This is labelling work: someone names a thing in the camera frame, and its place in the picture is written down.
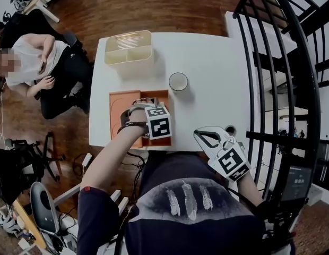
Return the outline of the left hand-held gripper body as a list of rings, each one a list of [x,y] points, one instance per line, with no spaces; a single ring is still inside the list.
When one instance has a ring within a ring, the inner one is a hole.
[[[147,118],[148,129],[144,134],[146,139],[155,140],[172,136],[171,116],[166,107],[152,108],[148,106],[131,106],[121,116],[121,126],[126,122],[127,117],[134,109],[144,109]]]

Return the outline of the orange box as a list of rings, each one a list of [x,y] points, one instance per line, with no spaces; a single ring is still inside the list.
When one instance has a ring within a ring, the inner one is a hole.
[[[168,90],[153,90],[153,91],[141,91],[141,98],[157,98],[160,104],[164,104],[166,109],[170,111],[169,104],[169,91]],[[143,147],[170,147],[171,138],[161,138],[156,140],[149,140],[142,138]]]

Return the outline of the orange sheet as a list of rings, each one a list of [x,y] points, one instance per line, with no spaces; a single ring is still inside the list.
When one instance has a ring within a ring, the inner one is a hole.
[[[121,127],[121,114],[131,107],[133,101],[140,99],[139,90],[111,92],[109,94],[110,107],[110,135],[113,140]]]

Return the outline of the person's left forearm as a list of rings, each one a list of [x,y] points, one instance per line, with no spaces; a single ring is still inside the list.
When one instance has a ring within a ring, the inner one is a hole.
[[[93,160],[83,176],[80,189],[90,187],[108,192],[127,152],[143,133],[144,129],[140,126],[123,128]]]

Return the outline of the person's left hand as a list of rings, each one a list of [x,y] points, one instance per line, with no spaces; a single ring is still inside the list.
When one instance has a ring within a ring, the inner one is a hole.
[[[146,122],[146,113],[144,109],[134,109],[126,119],[126,122]]]

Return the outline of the black wristband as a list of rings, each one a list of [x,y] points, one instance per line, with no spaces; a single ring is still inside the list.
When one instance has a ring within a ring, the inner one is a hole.
[[[132,127],[132,126],[141,127],[143,129],[143,133],[145,133],[146,130],[148,129],[147,122],[127,122],[119,128],[117,133],[119,133],[121,130],[123,130],[126,127]]]

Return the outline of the clear glass cup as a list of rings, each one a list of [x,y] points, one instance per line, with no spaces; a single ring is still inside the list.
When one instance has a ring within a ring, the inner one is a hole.
[[[175,92],[183,91],[187,88],[187,86],[188,86],[188,78],[185,74],[181,72],[176,72],[169,77],[169,87],[173,91]]]

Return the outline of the cream plastic organizer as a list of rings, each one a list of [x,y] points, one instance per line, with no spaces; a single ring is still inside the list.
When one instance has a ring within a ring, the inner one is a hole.
[[[109,37],[105,46],[105,64],[122,79],[150,75],[154,66],[152,33],[142,30]]]

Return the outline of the black tablet screen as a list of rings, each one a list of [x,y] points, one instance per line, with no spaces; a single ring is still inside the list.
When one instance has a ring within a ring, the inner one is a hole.
[[[291,166],[281,201],[305,198],[309,188],[311,172],[310,168]]]

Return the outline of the person's navy feather-print shirt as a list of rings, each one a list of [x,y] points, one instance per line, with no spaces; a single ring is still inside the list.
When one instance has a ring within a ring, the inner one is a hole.
[[[127,255],[275,255],[265,236],[262,202],[251,212],[231,196],[198,155],[149,156],[123,238]],[[111,196],[86,187],[79,194],[76,255],[103,253],[118,234]]]

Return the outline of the black metal railing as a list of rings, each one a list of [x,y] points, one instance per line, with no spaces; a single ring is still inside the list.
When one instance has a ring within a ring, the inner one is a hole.
[[[294,0],[308,8],[303,0]],[[298,205],[301,200],[281,201],[291,166],[310,168],[313,179],[321,132],[321,102],[319,89],[329,86],[323,73],[329,69],[325,57],[325,36],[305,36],[296,18],[301,11],[278,0],[287,14],[294,34],[282,34],[277,24],[261,17],[234,14],[238,21],[247,63],[249,86],[258,82],[259,98],[250,89],[250,127],[247,138],[258,141],[258,162],[262,161],[264,146],[270,144],[263,198],[273,196],[279,206]]]

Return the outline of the black metal chair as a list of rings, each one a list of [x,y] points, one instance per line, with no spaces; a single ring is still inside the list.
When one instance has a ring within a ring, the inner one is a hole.
[[[313,0],[303,0],[308,4],[308,8],[303,8],[294,0],[285,0],[287,5],[298,8],[301,13],[296,16],[306,37],[313,35],[319,30],[322,36],[325,36],[324,26],[329,22],[329,0],[322,6],[318,6]],[[248,14],[249,17],[258,19],[263,12],[263,21],[269,24],[277,24],[282,34],[294,34],[292,25],[289,23],[287,14],[284,12],[283,6],[278,0],[240,0],[234,14]]]

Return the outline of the wooden desk with white legs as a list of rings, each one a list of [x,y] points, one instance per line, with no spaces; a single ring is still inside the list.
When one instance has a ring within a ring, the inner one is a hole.
[[[57,16],[55,16],[54,14],[52,14],[52,12],[47,9],[46,3],[43,2],[42,0],[31,0],[29,2],[29,4],[24,8],[22,13],[24,15],[27,15],[34,9],[39,9],[45,16],[47,16],[49,19],[51,19],[55,23],[59,22],[59,18]]]

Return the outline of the grey and white seat shell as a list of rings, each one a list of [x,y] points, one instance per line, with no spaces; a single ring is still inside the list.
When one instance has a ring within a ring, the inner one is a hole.
[[[34,182],[30,188],[30,204],[36,226],[49,234],[59,231],[58,216],[54,201],[41,182]]]

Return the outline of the white helmet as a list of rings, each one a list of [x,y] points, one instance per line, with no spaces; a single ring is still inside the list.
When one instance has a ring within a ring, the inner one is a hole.
[[[21,231],[20,226],[10,212],[5,214],[0,211],[0,227],[9,234],[17,234]]]

